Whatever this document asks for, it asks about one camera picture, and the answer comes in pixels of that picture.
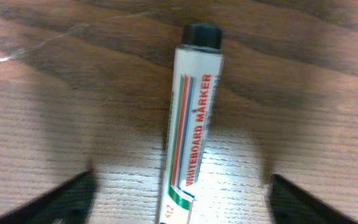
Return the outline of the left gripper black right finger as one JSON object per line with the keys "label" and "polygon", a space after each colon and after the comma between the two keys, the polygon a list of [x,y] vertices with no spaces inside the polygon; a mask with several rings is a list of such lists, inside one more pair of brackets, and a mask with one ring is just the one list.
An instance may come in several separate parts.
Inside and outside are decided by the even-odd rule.
{"label": "left gripper black right finger", "polygon": [[277,224],[358,224],[279,174],[272,176],[268,204]]}

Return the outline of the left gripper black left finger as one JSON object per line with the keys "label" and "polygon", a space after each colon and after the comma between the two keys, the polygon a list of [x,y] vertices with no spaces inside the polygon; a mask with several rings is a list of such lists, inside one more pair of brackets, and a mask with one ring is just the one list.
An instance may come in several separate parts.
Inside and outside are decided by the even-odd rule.
{"label": "left gripper black left finger", "polygon": [[94,204],[96,174],[84,171],[29,203],[0,215],[0,224],[85,224]]}

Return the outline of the black cap whiteboard marker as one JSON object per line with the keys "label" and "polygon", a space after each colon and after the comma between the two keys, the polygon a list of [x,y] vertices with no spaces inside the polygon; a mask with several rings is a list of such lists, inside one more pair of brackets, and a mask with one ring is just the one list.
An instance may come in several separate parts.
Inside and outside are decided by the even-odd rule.
{"label": "black cap whiteboard marker", "polygon": [[159,223],[190,222],[223,69],[222,37],[218,26],[192,22],[185,26],[175,50]]}

